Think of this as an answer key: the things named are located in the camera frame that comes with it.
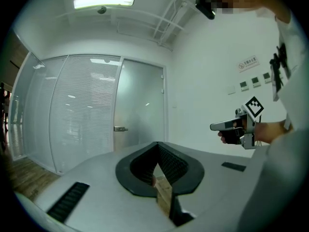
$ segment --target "glass door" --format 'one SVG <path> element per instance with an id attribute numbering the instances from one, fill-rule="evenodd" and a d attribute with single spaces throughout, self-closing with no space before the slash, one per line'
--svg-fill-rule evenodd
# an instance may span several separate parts
<path id="1" fill-rule="evenodd" d="M 163 69 L 125 60 L 114 115 L 114 150 L 164 140 Z"/>

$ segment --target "ceiling pipe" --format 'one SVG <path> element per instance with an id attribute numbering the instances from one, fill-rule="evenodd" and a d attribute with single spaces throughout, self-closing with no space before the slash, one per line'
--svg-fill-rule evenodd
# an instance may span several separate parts
<path id="1" fill-rule="evenodd" d="M 188 0 L 181 0 L 181 1 L 186 2 L 187 6 L 189 6 L 189 7 L 190 7 L 191 9 L 193 9 L 194 11 L 200 13 L 200 11 L 199 11 L 199 10 L 195 7 L 195 5 L 194 5 L 193 3 L 191 3 L 190 1 L 188 1 Z"/>
<path id="2" fill-rule="evenodd" d="M 180 30 L 182 31 L 185 31 L 185 29 L 181 26 L 179 26 L 178 24 L 170 21 L 170 20 L 167 20 L 159 15 L 155 15 L 153 13 L 150 13 L 150 12 L 147 12 L 147 11 L 143 11 L 143 10 L 134 10 L 134 9 L 129 9 L 129 8 L 125 8 L 125 7 L 117 7 L 117 6 L 106 6 L 107 9 L 112 9 L 112 10 L 126 10 L 126 11 L 131 11 L 131 12 L 136 12 L 136 13 L 140 13 L 140 14 L 144 14 L 144 15 L 148 15 L 148 16 L 151 16 L 151 17 L 155 17 L 155 18 L 159 18 L 162 21 L 166 21 L 172 25 L 174 25 L 175 27 L 179 28 Z M 98 6 L 94 7 L 94 8 L 86 8 L 86 9 L 82 9 L 82 10 L 77 10 L 77 11 L 73 11 L 73 12 L 68 12 L 68 13 L 64 13 L 64 14 L 60 14 L 60 15 L 57 15 L 55 16 L 54 18 L 61 18 L 63 16 L 66 16 L 66 15 L 70 15 L 70 14 L 74 14 L 74 13 L 77 13 L 77 12 L 81 12 L 81 11 L 85 11 L 85 10 L 97 10 L 98 9 Z"/>
<path id="3" fill-rule="evenodd" d="M 151 42 L 158 43 L 156 40 L 145 39 L 145 38 L 141 38 L 141 37 L 139 37 L 139 36 L 132 35 L 132 34 L 128 34 L 128 33 L 120 33 L 120 32 L 119 32 L 119 22 L 120 22 L 120 21 L 117 21 L 117 33 L 118 33 L 118 34 L 127 35 L 127 36 L 131 36 L 131 37 L 135 37 L 135 38 L 139 38 L 139 39 L 143 39 L 143 40 L 147 40 L 147 41 L 151 41 Z M 172 50 L 170 47 L 168 47 L 167 45 L 165 45 L 165 44 L 162 44 L 162 45 L 160 45 L 160 46 L 166 48 L 167 50 L 169 50 L 169 51 L 171 51 L 171 52 L 173 52 L 173 50 Z"/>
<path id="4" fill-rule="evenodd" d="M 166 14 L 168 13 L 169 9 L 171 8 L 171 6 L 173 5 L 173 3 L 175 2 L 176 0 L 171 0 L 169 5 L 167 6 L 166 10 L 164 11 L 163 15 L 161 16 L 161 18 L 164 18 L 166 16 Z M 154 34 L 153 34 L 153 38 L 155 37 L 161 23 L 162 23 L 162 19 L 159 21 L 158 25 L 156 26 L 155 28 L 155 31 L 154 31 Z"/>
<path id="5" fill-rule="evenodd" d="M 175 18 L 177 18 L 177 16 L 179 15 L 179 11 L 180 10 L 183 10 L 186 6 L 189 6 L 190 7 L 190 5 L 189 5 L 189 1 L 188 0 L 182 0 L 183 1 L 183 3 L 182 3 L 182 5 L 180 6 L 180 8 L 177 10 L 177 11 L 174 11 L 174 13 L 173 13 L 173 15 L 172 15 L 172 17 L 171 17 L 171 21 L 173 21 L 174 22 L 174 20 L 175 20 Z M 163 39 L 166 37 L 166 33 L 167 33 L 167 31 L 168 31 L 168 29 L 171 27 L 171 24 L 168 24 L 167 26 L 166 26 L 166 28 L 164 29 L 164 32 L 162 33 L 162 35 L 161 35 L 161 37 L 160 37 L 160 39 L 159 39 L 159 41 L 158 41 L 158 43 L 159 44 L 162 44 L 162 41 L 163 41 Z"/>

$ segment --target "door frame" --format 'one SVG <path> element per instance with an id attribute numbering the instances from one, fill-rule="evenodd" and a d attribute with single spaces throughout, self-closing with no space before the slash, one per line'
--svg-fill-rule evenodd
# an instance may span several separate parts
<path id="1" fill-rule="evenodd" d="M 120 79 L 120 74 L 122 70 L 122 66 L 124 64 L 125 60 L 130 60 L 138 63 L 143 63 L 143 64 L 148 64 L 148 65 L 153 65 L 159 68 L 163 69 L 163 89 L 164 89 L 164 142 L 168 142 L 169 140 L 169 106 L 168 106 L 168 80 L 167 80 L 167 68 L 165 65 L 154 63 L 151 61 L 145 61 L 140 58 L 132 58 L 132 57 L 126 57 L 126 56 L 121 56 L 120 58 L 120 63 L 117 69 L 117 74 L 116 74 L 116 80 L 115 80 L 115 85 L 114 85 L 114 90 L 112 93 L 112 122 L 111 122 L 111 149 L 114 152 L 114 119 L 115 119 L 115 108 L 116 108 L 116 99 L 117 99 L 117 91 L 118 91 L 118 84 L 119 84 L 119 79 Z"/>

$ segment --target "fluorescent light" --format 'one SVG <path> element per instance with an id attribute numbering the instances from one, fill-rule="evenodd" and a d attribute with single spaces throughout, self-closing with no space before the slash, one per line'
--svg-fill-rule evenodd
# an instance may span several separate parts
<path id="1" fill-rule="evenodd" d="M 98 5 L 124 5 L 132 6 L 134 0 L 74 0 L 74 8 L 81 9 Z"/>
<path id="2" fill-rule="evenodd" d="M 119 62 L 117 61 L 109 61 L 109 60 L 105 61 L 103 59 L 97 59 L 97 58 L 91 58 L 90 61 L 95 64 L 109 64 L 109 65 L 116 65 L 116 66 L 119 65 Z"/>

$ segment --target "door handle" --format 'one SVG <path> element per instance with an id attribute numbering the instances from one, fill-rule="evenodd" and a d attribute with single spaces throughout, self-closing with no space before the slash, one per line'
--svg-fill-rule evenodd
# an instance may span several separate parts
<path id="1" fill-rule="evenodd" d="M 114 126 L 114 131 L 127 131 L 128 129 L 121 126 Z"/>

